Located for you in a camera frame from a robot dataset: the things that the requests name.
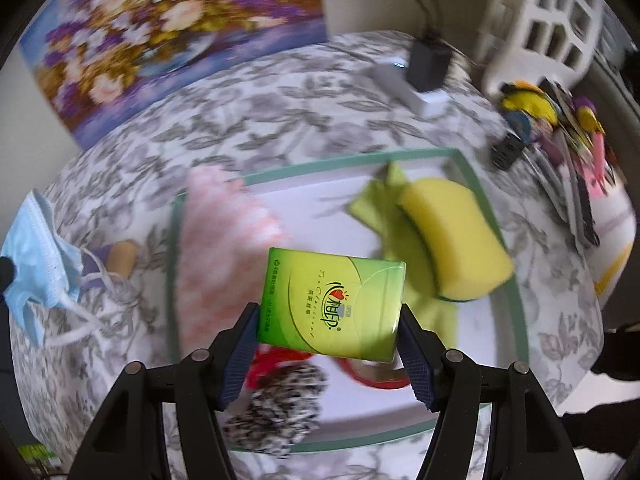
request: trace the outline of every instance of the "sponge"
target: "sponge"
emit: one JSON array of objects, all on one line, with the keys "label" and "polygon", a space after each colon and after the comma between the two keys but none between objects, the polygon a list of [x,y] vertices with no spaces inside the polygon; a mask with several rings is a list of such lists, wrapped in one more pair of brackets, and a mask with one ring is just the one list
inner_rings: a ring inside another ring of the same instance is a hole
[{"label": "sponge", "polygon": [[513,262],[465,186],[424,178],[405,188],[399,205],[431,251],[442,298],[481,298],[513,274]]}]

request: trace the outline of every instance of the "green-rimmed tray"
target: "green-rimmed tray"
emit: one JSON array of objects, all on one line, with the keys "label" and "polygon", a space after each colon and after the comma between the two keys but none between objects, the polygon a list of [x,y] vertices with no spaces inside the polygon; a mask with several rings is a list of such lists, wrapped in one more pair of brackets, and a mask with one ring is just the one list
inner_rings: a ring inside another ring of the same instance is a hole
[{"label": "green-rimmed tray", "polygon": [[[247,174],[244,182],[282,220],[291,238],[289,247],[372,257],[380,250],[378,236],[349,216],[345,206],[392,160],[411,180],[436,176],[467,186],[504,243],[476,174],[454,149],[332,158]],[[169,346],[176,360],[179,350],[174,281],[184,199],[184,194],[175,199],[168,247]],[[490,296],[458,305],[458,347],[480,364],[507,367],[515,360],[528,362],[526,322],[515,277]],[[329,386],[319,400],[320,428],[294,446],[294,452],[367,446],[433,429],[436,416],[415,400],[410,387],[371,388],[352,380],[329,357],[315,356],[312,360],[327,373]],[[228,416],[221,414],[221,422]]]}]

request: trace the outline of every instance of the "screw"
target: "screw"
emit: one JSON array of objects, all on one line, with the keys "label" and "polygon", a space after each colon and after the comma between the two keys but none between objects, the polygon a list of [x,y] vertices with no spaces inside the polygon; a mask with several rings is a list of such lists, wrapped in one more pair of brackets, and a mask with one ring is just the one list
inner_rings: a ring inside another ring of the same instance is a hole
[{"label": "screw", "polygon": [[140,370],[142,370],[142,363],[140,361],[130,362],[127,366],[124,367],[124,371],[126,371],[129,375],[135,375]]},{"label": "screw", "polygon": [[516,361],[513,364],[513,369],[517,371],[517,373],[525,375],[527,373],[529,373],[529,365],[526,363],[523,363],[522,361]]},{"label": "screw", "polygon": [[209,350],[206,348],[199,348],[191,352],[191,359],[194,361],[206,361],[209,359]]},{"label": "screw", "polygon": [[462,359],[465,358],[465,355],[460,350],[447,350],[447,353],[444,354],[444,357],[447,358],[448,361],[452,363],[459,363]]}]

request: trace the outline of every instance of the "pink fluffy towel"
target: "pink fluffy towel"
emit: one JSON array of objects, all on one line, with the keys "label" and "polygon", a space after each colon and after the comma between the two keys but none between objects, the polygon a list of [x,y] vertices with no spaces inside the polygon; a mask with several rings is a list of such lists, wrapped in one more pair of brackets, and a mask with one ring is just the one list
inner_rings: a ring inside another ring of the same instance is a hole
[{"label": "pink fluffy towel", "polygon": [[175,298],[182,356],[208,348],[247,303],[260,303],[269,248],[284,240],[278,220],[230,178],[216,166],[187,177]]}]

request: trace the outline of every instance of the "flower painting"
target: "flower painting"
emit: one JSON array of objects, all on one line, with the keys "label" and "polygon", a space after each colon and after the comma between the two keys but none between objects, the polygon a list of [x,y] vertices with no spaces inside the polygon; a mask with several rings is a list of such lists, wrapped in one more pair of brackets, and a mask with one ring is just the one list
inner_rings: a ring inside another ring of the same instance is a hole
[{"label": "flower painting", "polygon": [[325,39],[321,0],[49,0],[20,47],[87,150],[178,88]]}]

